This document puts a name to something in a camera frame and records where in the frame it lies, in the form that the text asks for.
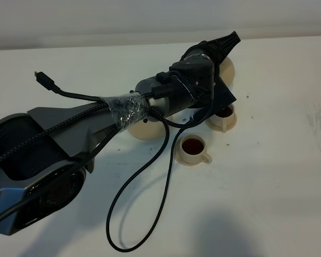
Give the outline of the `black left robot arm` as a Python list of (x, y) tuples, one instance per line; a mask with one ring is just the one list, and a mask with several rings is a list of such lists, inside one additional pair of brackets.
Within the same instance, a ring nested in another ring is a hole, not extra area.
[(236, 32), (190, 47), (167, 72), (128, 94), (99, 97), (61, 90), (45, 73), (37, 82), (58, 95), (87, 101), (74, 108), (38, 107), (0, 120), (0, 234), (12, 235), (68, 205), (81, 191), (95, 156), (119, 132), (185, 109), (193, 127), (235, 101), (220, 65), (240, 42)]

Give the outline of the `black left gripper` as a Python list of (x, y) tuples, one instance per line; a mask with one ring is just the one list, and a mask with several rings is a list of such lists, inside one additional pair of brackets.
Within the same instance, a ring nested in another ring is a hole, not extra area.
[(213, 98), (213, 84), (219, 76), (219, 66), (240, 42), (236, 31), (215, 40), (202, 41), (190, 47), (178, 62), (169, 67), (169, 71), (179, 75), (194, 93), (192, 107), (201, 107)]

